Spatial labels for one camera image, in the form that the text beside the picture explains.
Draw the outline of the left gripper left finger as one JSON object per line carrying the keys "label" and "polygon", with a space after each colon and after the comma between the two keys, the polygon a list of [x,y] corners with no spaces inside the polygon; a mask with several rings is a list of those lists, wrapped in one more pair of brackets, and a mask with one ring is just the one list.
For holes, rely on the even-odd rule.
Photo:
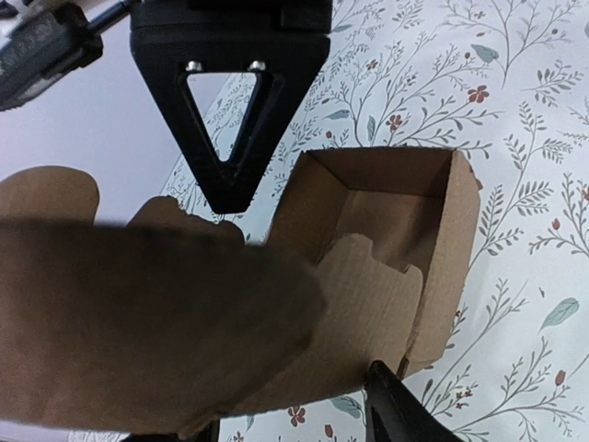
{"label": "left gripper left finger", "polygon": [[220,420],[211,421],[194,438],[194,442],[218,442],[220,433]]}

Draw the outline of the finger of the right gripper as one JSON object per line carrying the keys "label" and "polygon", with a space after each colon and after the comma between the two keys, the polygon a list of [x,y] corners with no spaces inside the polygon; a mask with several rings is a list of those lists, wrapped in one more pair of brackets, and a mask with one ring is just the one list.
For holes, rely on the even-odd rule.
{"label": "finger of the right gripper", "polygon": [[[248,210],[271,157],[329,55],[325,34],[135,29],[133,59],[210,208]],[[205,123],[189,80],[252,81],[232,136]]]}

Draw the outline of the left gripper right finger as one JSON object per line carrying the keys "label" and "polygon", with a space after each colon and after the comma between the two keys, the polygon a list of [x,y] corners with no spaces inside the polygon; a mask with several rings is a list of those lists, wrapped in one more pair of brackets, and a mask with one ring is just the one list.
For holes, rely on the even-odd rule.
{"label": "left gripper right finger", "polygon": [[380,361],[364,377],[366,441],[459,442],[420,404],[401,380]]}

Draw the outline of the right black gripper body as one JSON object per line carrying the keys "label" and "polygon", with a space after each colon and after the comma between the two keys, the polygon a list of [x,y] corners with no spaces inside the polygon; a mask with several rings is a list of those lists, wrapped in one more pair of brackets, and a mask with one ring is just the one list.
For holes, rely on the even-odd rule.
{"label": "right black gripper body", "polygon": [[198,31],[327,35],[330,1],[141,1],[132,7],[131,30],[182,27]]}

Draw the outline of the brown cardboard box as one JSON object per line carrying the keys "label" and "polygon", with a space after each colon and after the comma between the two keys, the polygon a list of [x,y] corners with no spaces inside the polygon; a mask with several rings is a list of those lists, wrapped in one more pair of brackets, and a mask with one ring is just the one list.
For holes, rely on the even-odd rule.
{"label": "brown cardboard box", "polygon": [[98,185],[43,166],[1,183],[1,416],[193,441],[211,421],[401,380],[450,337],[479,213],[463,153],[309,151],[263,244],[147,201],[95,223]]}

